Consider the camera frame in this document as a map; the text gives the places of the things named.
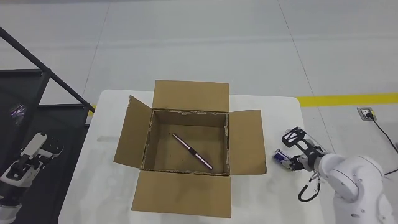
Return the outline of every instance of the yellow floor line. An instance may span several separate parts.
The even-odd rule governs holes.
[[[322,95],[296,97],[301,107],[398,104],[398,93],[374,95]]]

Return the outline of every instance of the floor outlet box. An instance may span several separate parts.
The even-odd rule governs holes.
[[[356,108],[356,109],[358,110],[358,113],[363,121],[372,121],[371,118],[366,117],[366,114],[368,114],[368,113],[371,113],[373,115],[374,120],[377,120],[376,115],[374,115],[374,111],[372,108],[361,107],[361,108]]]

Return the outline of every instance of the purple pen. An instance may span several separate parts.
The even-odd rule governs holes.
[[[213,169],[213,167],[206,161],[204,160],[204,158],[202,158],[197,152],[196,150],[194,150],[192,147],[190,147],[186,142],[184,142],[182,139],[180,139],[175,133],[173,133],[173,137],[180,141],[181,144],[183,144],[189,151],[190,154],[194,155],[195,157],[197,157],[199,160],[201,160],[202,163],[204,163],[207,168],[209,169]]]

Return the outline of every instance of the box flap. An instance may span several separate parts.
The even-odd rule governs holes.
[[[231,175],[267,172],[261,110],[229,114],[229,169]]]
[[[231,178],[141,171],[131,210],[231,218]]]
[[[229,112],[229,84],[157,80],[152,107]]]
[[[113,162],[140,168],[152,109],[130,96]]]

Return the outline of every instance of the open cardboard box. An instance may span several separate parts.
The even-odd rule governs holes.
[[[261,111],[230,113],[229,84],[157,80],[152,108],[130,96],[114,162],[141,170],[131,210],[230,218],[230,175],[266,173]]]

